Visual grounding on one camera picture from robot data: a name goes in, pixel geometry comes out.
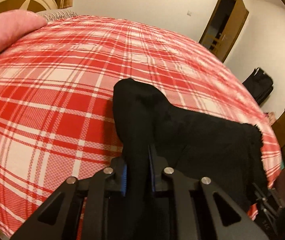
silver bolt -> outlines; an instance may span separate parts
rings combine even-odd
[[[77,179],[75,177],[69,177],[68,179],[66,179],[66,182],[68,184],[74,184],[77,181]]]
[[[202,177],[201,182],[203,184],[209,185],[211,183],[211,179],[209,177]]]
[[[105,174],[111,174],[113,172],[114,172],[114,169],[111,167],[106,167],[103,169],[103,173],[105,173]]]
[[[173,174],[174,173],[174,169],[172,167],[166,167],[164,168],[164,173],[166,174]]]

black bag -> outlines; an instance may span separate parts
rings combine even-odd
[[[251,75],[243,82],[252,97],[260,105],[272,92],[273,80],[261,68],[255,68]]]

red and white plaid fabric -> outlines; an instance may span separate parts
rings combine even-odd
[[[12,235],[69,176],[92,176],[119,156],[113,86],[149,83],[176,106],[257,124],[270,185],[280,149],[236,77],[199,43],[104,17],[59,20],[0,54],[0,229]]]

bed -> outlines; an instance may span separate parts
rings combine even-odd
[[[255,100],[215,56],[174,32],[123,19],[50,22],[0,54],[0,229],[11,236],[69,176],[121,155],[113,86],[132,77],[179,107],[256,124],[269,186],[279,145]],[[254,217],[253,207],[249,215]]]

door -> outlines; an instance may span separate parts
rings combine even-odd
[[[221,33],[218,44],[212,51],[220,61],[224,62],[227,58],[244,25],[247,15],[248,11],[244,6],[243,0],[237,0],[228,22]]]

